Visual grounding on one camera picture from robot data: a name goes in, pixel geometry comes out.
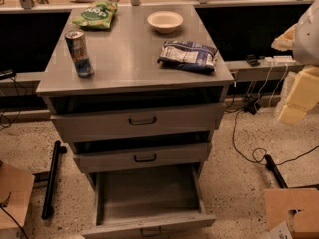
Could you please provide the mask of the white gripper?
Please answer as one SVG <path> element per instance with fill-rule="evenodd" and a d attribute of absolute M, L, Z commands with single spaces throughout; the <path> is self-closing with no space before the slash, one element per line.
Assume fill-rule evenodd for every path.
<path fill-rule="evenodd" d="M 304 65 L 319 65 L 319 0 L 294 24 L 275 38 L 271 47 L 278 51 L 293 49 L 294 58 Z M 304 67 L 289 72 L 277 104 L 277 120 L 288 125 L 300 122 L 319 103 L 319 68 Z"/>

